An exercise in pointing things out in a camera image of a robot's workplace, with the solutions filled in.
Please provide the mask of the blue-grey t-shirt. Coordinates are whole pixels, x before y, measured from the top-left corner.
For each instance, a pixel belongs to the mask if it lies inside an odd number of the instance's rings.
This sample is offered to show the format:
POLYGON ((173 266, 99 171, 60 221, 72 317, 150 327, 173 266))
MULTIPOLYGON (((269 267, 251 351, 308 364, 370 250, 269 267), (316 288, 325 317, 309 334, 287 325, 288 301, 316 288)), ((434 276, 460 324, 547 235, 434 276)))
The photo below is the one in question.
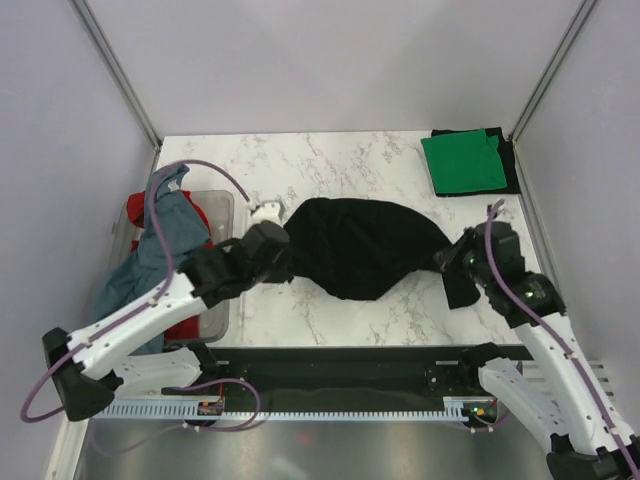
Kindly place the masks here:
POLYGON ((179 265, 193 250, 210 247, 211 236, 182 195, 187 166, 152 176, 144 191, 144 228, 138 247, 103 277, 92 305, 90 321, 97 322, 147 294, 166 279, 167 246, 179 265))

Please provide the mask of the red t-shirt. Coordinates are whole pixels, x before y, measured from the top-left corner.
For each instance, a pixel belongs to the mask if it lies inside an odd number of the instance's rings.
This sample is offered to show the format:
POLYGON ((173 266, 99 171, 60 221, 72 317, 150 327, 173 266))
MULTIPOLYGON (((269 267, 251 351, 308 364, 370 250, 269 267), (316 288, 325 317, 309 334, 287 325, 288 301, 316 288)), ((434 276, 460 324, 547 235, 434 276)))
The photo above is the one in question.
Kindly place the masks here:
MULTIPOLYGON (((191 208, 198 214, 200 222, 206 228, 206 232, 211 234, 210 225, 203 209, 191 198, 191 192, 183 190, 182 195, 189 202, 191 208)), ((129 222, 138 228, 144 228, 144 207, 145 193, 137 192, 129 196, 126 203, 126 212, 129 222)), ((164 333, 165 343, 170 341, 186 341, 197 339, 200 336, 199 316, 189 317, 182 322, 167 329, 164 333)))

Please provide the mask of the clear plastic bin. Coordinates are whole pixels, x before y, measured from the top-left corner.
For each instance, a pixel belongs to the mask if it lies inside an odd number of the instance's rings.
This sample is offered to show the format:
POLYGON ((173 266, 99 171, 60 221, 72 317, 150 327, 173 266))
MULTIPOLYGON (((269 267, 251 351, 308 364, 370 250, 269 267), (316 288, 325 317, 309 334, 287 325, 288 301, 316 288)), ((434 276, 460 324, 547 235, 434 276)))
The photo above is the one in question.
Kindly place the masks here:
MULTIPOLYGON (((211 242, 209 246, 217 245, 231 237, 233 233, 234 199, 230 192, 223 190, 208 190, 191 192, 191 198, 205 212, 210 229, 211 242)), ((115 224, 114 245, 109 260, 109 269, 118 266, 139 244, 143 228, 133 226, 127 217, 126 203, 120 218, 115 224)), ((186 341, 170 341, 165 343, 165 349, 175 349, 192 342, 211 343, 221 340, 228 330, 230 319, 230 301, 216 305, 212 310, 200 314, 200 336, 186 341)))

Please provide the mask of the black t-shirt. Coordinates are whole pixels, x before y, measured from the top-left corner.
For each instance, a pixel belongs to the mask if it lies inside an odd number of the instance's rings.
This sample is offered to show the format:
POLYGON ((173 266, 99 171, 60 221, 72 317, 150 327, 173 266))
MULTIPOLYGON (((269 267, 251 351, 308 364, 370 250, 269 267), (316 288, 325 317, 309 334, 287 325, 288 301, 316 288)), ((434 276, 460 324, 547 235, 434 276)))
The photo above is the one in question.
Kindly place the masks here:
POLYGON ((474 192, 463 192, 463 193, 441 193, 439 191, 436 192, 436 196, 440 198, 445 197, 466 197, 473 195, 519 195, 521 193, 520 183, 518 180, 518 176, 516 173, 516 161, 515 161, 515 153, 513 148, 513 142, 507 141, 503 136, 503 131, 501 127, 493 127, 493 128, 483 128, 483 131, 486 133, 488 137, 497 137, 498 145, 497 145, 497 153, 500 157, 506 186, 498 189, 490 189, 490 190, 478 190, 474 192))
POLYGON ((342 300, 378 300, 411 273, 439 273, 434 257, 453 246, 426 216, 380 200, 308 199, 284 229, 291 274, 342 300))

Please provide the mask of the left aluminium frame post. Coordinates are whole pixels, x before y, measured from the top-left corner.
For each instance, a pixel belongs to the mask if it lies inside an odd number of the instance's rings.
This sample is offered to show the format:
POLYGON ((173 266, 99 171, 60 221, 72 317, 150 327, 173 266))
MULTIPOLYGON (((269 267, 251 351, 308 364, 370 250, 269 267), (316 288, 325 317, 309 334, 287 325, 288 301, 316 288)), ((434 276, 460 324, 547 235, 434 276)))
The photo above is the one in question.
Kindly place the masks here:
POLYGON ((78 17, 86 34, 94 45, 98 56, 113 79, 129 110, 135 117, 146 139, 151 144, 153 150, 159 152, 162 147, 162 139, 89 2, 85 0, 69 0, 68 3, 78 17))

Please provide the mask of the folded green t-shirt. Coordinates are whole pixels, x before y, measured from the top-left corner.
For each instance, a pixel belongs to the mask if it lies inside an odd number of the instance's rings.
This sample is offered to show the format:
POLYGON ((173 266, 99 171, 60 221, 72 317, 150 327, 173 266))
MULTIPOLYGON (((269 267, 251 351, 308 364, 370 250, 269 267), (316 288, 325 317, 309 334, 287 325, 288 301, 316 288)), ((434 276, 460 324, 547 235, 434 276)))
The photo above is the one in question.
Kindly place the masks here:
POLYGON ((472 130, 421 140, 434 191, 440 196, 485 193, 507 187, 499 136, 472 130))

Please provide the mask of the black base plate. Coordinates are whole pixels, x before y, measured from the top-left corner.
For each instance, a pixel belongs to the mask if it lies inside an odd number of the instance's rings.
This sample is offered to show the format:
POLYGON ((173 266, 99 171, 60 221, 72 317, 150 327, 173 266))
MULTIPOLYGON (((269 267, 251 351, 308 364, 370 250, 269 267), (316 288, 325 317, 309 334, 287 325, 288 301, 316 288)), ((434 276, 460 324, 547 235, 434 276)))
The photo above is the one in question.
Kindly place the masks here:
POLYGON ((181 395, 219 393, 242 406, 425 407, 487 397, 465 347, 285 347, 197 350, 202 372, 181 395))

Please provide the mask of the folded black t-shirt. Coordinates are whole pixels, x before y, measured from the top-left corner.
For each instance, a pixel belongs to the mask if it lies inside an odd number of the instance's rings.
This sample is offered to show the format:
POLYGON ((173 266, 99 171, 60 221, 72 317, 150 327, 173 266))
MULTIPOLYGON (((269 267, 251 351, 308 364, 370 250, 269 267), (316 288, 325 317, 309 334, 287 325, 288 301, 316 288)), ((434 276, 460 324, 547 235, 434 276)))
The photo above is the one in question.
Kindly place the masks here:
POLYGON ((520 183, 518 180, 518 176, 516 173, 516 161, 515 161, 515 153, 513 148, 513 142, 507 141, 503 136, 503 131, 501 127, 493 127, 493 128, 483 128, 483 131, 486 133, 488 137, 497 137, 498 145, 497 145, 497 153, 500 157, 506 186, 498 189, 490 189, 490 190, 478 190, 474 192, 463 192, 463 193, 441 193, 439 191, 436 192, 436 196, 440 198, 445 197, 466 197, 473 195, 519 195, 521 193, 520 183))

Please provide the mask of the right aluminium frame post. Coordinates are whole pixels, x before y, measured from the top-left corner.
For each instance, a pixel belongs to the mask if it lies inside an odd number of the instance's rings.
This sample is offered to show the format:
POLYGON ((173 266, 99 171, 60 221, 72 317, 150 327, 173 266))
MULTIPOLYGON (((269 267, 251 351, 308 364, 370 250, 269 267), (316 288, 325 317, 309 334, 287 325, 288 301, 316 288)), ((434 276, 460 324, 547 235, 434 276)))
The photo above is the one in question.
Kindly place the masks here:
POLYGON ((524 108, 508 135, 508 139, 513 143, 517 142, 529 125, 598 5, 598 0, 582 0, 579 2, 578 8, 565 28, 533 91, 529 95, 524 108))

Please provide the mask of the aluminium frame post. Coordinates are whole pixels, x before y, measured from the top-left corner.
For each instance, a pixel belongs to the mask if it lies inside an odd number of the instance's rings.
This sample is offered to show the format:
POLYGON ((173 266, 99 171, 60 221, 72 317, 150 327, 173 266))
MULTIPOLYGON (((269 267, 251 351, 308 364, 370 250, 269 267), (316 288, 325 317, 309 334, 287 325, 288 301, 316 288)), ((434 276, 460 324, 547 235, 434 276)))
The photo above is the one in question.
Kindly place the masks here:
POLYGON ((508 135, 508 139, 513 143, 517 142, 529 125, 598 5, 598 0, 582 0, 579 2, 578 8, 565 28, 533 91, 529 95, 524 108, 508 135))
POLYGON ((78 17, 86 34, 94 45, 98 56, 113 79, 129 110, 135 117, 146 139, 151 144, 153 150, 159 152, 162 147, 162 139, 89 2, 85 0, 69 0, 68 3, 78 17))

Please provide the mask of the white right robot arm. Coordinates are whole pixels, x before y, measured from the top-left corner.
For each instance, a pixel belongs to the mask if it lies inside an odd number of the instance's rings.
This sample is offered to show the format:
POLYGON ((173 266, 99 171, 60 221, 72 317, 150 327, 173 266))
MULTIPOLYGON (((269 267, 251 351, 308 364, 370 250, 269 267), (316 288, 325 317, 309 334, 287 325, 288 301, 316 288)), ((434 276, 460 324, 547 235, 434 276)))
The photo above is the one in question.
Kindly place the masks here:
POLYGON ((544 396, 504 350, 476 345, 463 353, 458 381, 486 391, 536 438, 555 479, 636 479, 639 436, 622 418, 583 354, 553 283, 529 271, 511 225, 489 221, 464 231, 433 257, 444 273, 475 281, 535 361, 544 396))

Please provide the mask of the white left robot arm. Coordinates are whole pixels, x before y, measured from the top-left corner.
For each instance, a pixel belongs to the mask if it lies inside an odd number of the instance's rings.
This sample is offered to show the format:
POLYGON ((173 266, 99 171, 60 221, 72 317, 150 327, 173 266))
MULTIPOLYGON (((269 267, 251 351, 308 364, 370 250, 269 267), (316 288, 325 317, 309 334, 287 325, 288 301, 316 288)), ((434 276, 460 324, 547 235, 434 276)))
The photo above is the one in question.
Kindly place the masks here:
POLYGON ((106 318, 74 332, 59 327, 42 338, 48 372, 68 420, 104 411, 116 398, 165 387, 208 393, 219 369, 189 347, 173 353, 134 355, 134 350, 188 317, 235 299, 286 268, 289 237, 270 223, 243 238, 200 248, 171 278, 106 318))

